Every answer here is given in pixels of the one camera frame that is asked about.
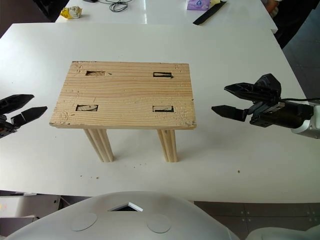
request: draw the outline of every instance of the wooden stool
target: wooden stool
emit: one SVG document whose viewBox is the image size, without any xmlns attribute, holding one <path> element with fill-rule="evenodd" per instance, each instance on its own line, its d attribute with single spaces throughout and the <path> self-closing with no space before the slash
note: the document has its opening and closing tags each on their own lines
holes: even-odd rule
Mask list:
<svg viewBox="0 0 320 240">
<path fill-rule="evenodd" d="M 113 161 L 107 129 L 156 129 L 177 162 L 175 130 L 197 126 L 189 65 L 73 61 L 50 125 L 84 129 L 102 162 Z"/>
</svg>

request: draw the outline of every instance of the stool leg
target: stool leg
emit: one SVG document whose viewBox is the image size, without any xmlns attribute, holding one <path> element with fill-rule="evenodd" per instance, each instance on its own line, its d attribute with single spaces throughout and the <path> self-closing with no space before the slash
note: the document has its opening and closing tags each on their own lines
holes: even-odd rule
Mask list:
<svg viewBox="0 0 320 240">
<path fill-rule="evenodd" d="M 112 162 L 114 155 L 111 150 L 110 142 L 106 129 L 84 129 L 86 136 L 92 144 L 96 154 L 102 162 Z"/>
<path fill-rule="evenodd" d="M 178 162 L 175 130 L 160 129 L 157 130 L 157 132 L 162 145 L 165 160 L 169 163 Z"/>
</svg>

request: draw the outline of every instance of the black tool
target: black tool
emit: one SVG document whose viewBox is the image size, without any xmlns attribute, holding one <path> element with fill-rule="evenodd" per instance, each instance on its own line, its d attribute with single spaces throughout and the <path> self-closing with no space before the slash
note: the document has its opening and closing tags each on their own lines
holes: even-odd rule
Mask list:
<svg viewBox="0 0 320 240">
<path fill-rule="evenodd" d="M 198 17 L 193 22 L 193 24 L 195 24 L 195 25 L 203 24 L 208 18 L 210 18 L 212 15 L 214 15 L 225 4 L 226 4 L 226 1 L 220 1 L 220 3 L 215 4 L 209 10 L 207 10 L 204 14 L 202 14 L 200 17 Z"/>
<path fill-rule="evenodd" d="M 227 105 L 211 108 L 227 119 L 244 122 L 247 115 L 252 115 L 252 125 L 266 128 L 274 124 L 296 129 L 314 115 L 314 107 L 311 105 L 281 99 L 281 84 L 272 74 L 263 75 L 255 84 L 236 83 L 226 86 L 224 90 L 240 99 L 253 102 L 250 108 L 244 110 Z"/>
<path fill-rule="evenodd" d="M 17 94 L 0 100 L 0 139 L 15 133 L 21 126 L 39 118 L 47 110 L 46 106 L 32 107 L 20 114 L 11 117 L 11 123 L 7 122 L 5 114 L 22 108 L 35 96 L 31 94 Z"/>
</svg>

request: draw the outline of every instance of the black cable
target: black cable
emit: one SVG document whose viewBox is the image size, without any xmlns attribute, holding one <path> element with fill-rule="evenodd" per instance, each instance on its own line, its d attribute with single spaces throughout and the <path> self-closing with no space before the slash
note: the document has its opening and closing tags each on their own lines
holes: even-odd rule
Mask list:
<svg viewBox="0 0 320 240">
<path fill-rule="evenodd" d="M 305 99 L 297 99 L 297 98 L 282 98 L 282 101 L 296 101 L 296 102 L 306 102 L 306 101 L 320 101 L 320 97 L 315 98 L 305 98 Z"/>
<path fill-rule="evenodd" d="M 109 9 L 111 12 L 114 13 L 120 13 L 128 9 L 128 3 L 131 2 L 132 0 L 119 0 L 119 1 L 109 1 L 109 0 L 99 0 L 99 3 L 102 4 L 109 4 Z"/>
</svg>

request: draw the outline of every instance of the person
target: person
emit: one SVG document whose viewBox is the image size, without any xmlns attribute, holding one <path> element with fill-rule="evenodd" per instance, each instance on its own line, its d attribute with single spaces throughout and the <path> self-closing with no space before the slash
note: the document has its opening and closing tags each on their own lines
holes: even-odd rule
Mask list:
<svg viewBox="0 0 320 240">
<path fill-rule="evenodd" d="M 278 14 L 278 5 L 282 0 L 261 0 L 266 11 L 274 18 Z"/>
<path fill-rule="evenodd" d="M 320 0 L 261 0 L 278 31 L 274 34 L 283 49 L 296 35 Z"/>
</svg>

